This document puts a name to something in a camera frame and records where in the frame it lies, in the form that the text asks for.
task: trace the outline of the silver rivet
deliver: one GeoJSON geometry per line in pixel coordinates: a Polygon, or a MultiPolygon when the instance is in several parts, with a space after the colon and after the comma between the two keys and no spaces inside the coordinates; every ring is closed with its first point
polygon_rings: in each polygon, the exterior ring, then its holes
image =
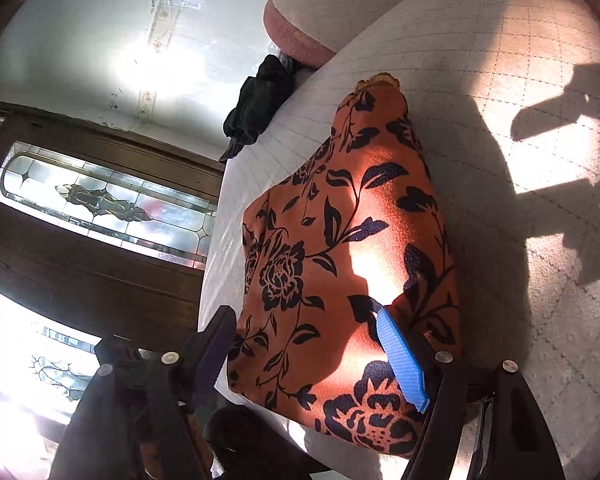
{"type": "Polygon", "coordinates": [[[172,365],[174,363],[177,363],[179,358],[180,356],[177,352],[167,352],[162,356],[161,361],[166,365],[172,365]]]}
{"type": "Polygon", "coordinates": [[[454,357],[446,351],[436,352],[436,361],[439,363],[450,363],[454,360],[454,357]]]}
{"type": "Polygon", "coordinates": [[[98,368],[98,371],[96,373],[100,376],[105,376],[105,375],[109,375],[112,371],[113,371],[113,366],[105,364],[105,365],[102,365],[100,368],[98,368]]]}
{"type": "Polygon", "coordinates": [[[504,371],[509,372],[510,374],[514,374],[518,371],[518,364],[511,359],[504,361],[502,367],[504,368],[504,371]]]}

